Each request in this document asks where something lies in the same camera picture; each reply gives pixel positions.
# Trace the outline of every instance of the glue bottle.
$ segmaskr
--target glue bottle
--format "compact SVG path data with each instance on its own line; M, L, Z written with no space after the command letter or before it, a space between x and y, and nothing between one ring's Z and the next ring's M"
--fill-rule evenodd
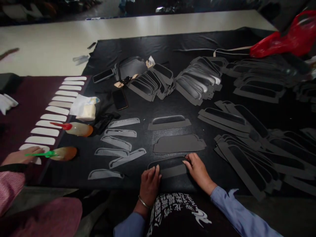
M50 158L52 160L69 161L72 160L76 156L76 154L77 148L67 146L48 151L46 153L25 154L25 156L45 156L46 158Z
M93 127L83 123L71 122L71 123L55 123L51 122L52 125L62 127L66 133L81 136L81 137L88 137L93 132Z

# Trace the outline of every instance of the blue sleeve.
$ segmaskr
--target blue sleeve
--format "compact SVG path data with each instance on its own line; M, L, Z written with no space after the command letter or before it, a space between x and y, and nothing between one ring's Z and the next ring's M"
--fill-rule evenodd
M142 237L145 228L144 218L133 212L126 220L118 224L113 230L114 237Z
M224 213L242 237L281 236L263 219L247 210L237 201L234 197L235 191L237 189L232 189L227 194L224 189L217 186L211 194L211 201Z

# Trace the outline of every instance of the white strap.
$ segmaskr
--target white strap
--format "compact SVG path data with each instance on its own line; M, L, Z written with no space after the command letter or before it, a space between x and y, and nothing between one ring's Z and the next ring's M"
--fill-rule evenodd
M216 49L213 53L213 57L216 57L216 51L217 50L223 50L223 51L234 51L234 50L242 50L242 49L250 49L252 46L246 46L246 47L241 47L241 48L235 48L235 49ZM249 54L234 54L234 53L225 53L225 52L220 52L223 54L231 54L231 55L249 55Z

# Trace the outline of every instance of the black smartphone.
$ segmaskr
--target black smartphone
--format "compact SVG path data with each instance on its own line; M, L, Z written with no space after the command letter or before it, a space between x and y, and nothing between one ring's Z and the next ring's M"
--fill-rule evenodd
M93 76L92 79L93 79L93 82L94 82L94 83L99 83L99 82L101 82L101 81L104 81L104 80L110 78L110 77L113 76L113 75L114 75L113 70L112 70L112 69L109 69L109 70L106 70L106 71L104 71L104 72L101 72L101 73L99 73L99 74Z
M112 92L116 110L122 110L128 107L124 92L122 89Z

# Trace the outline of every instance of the bracelet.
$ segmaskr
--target bracelet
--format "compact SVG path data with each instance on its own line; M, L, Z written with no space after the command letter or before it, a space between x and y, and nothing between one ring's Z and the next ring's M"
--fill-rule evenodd
M144 201L141 199L140 195L138 195L138 199L141 201L141 203L148 209L151 209L150 206L147 206L146 203L144 203Z

